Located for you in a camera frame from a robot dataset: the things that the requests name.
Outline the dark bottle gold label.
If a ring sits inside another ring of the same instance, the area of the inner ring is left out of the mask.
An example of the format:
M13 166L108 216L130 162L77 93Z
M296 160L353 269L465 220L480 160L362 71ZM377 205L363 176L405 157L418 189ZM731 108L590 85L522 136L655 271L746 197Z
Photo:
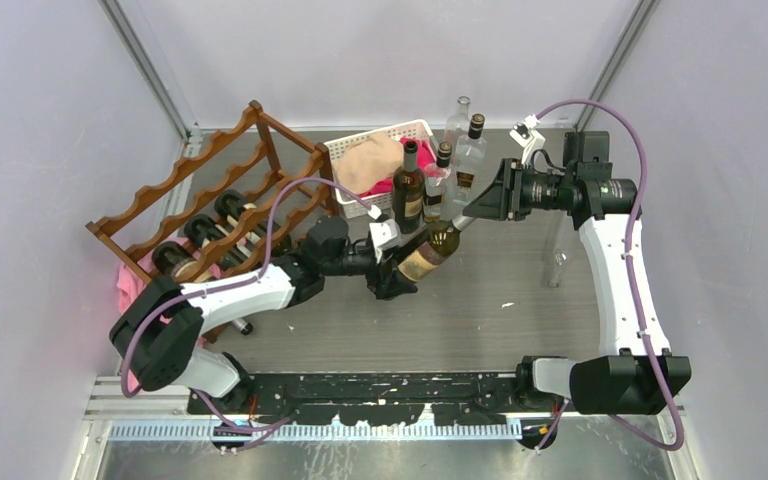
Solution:
M415 232L422 221L425 176L418 166L419 144L403 144L403 162L392 177L392 210L402 234Z

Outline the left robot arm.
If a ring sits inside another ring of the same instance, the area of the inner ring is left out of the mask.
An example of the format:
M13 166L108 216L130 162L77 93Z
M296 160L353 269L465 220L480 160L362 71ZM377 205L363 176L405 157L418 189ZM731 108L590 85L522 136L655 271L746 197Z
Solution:
M380 215L359 243L349 239L341 217L321 217L289 253L264 270L222 280L179 284L152 280L109 333L123 364L146 392L169 385L200 391L229 413L252 397L243 367L229 354L200 347L210 330L250 315L300 305L332 276L362 276L379 300L417 292L398 269L399 230Z

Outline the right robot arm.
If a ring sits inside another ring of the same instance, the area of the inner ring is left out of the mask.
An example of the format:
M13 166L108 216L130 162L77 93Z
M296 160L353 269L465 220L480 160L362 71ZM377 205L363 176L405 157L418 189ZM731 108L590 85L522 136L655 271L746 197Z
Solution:
M598 357L581 362L526 357L515 384L518 403L537 411L554 395L581 414L655 415L689 382L686 356L673 354L648 288L642 223L632 208L638 187L614 177L605 132L569 133L559 172L541 172L535 152L545 139L516 125L521 159L501 161L487 189L466 208L473 218L521 221L535 210L567 215L591 268L600 321Z

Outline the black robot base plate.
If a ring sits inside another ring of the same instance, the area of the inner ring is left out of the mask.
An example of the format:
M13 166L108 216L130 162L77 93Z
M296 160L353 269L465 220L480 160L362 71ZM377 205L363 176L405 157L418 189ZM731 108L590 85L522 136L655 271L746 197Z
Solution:
M530 370L514 372L261 373L243 375L239 384L203 402L189 401L191 414L218 410L246 425L408 426L423 413L436 426L496 425L506 417L557 413L571 400L538 390Z

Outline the black-neck green wine bottle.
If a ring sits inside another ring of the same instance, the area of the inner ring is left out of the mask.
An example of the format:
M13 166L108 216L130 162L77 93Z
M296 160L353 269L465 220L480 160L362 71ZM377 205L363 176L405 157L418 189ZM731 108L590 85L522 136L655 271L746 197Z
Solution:
M197 214L188 220L183 231L185 236L196 245L201 251L216 241L225 239L229 233L217 224L210 216L206 214ZM228 270L242 265L248 256L238 247L231 247L224 253L215 264L222 270Z

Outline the silver-neck dark wine bottle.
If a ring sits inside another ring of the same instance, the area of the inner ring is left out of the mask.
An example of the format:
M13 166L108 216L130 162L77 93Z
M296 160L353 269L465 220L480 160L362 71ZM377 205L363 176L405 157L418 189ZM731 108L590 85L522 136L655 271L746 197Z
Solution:
M185 247L181 238L166 240L160 243L151 253L151 261L162 275L167 275L179 279L182 275L189 274L195 270L197 259ZM244 318L237 318L228 324L218 326L208 333L204 338L209 343L214 343L219 335L228 327L233 327L243 336L250 335L254 331L254 325Z

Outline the brown wine bottle white label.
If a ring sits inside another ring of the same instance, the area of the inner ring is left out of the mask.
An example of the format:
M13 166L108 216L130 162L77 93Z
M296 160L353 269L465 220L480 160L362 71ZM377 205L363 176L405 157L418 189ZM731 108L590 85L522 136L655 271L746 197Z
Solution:
M226 221L227 226L221 227L221 230L226 233L230 233L237 227L243 213L256 207L256 204L249 202L239 191L233 189L222 192L214 201L214 210ZM257 244L265 238L266 233L267 224L264 221L259 222L237 242L238 248L246 257L249 257ZM273 240L272 256L284 255L292 247L292 240L289 236L280 240Z

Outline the dark bottle beige label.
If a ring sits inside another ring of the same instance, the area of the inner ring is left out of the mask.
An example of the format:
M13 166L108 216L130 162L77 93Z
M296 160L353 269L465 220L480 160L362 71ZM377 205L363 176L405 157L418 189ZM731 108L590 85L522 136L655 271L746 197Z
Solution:
M397 271L410 282L418 283L458 250L462 232L475 220L460 214L451 220L428 224L406 246L406 252L397 255Z

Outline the clear drinking glass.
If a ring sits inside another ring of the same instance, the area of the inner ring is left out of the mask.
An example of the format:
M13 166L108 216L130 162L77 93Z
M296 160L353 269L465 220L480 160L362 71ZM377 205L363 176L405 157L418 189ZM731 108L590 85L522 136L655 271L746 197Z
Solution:
M554 249L544 258L542 283L547 288L559 288L565 268L568 264L568 255L562 249Z

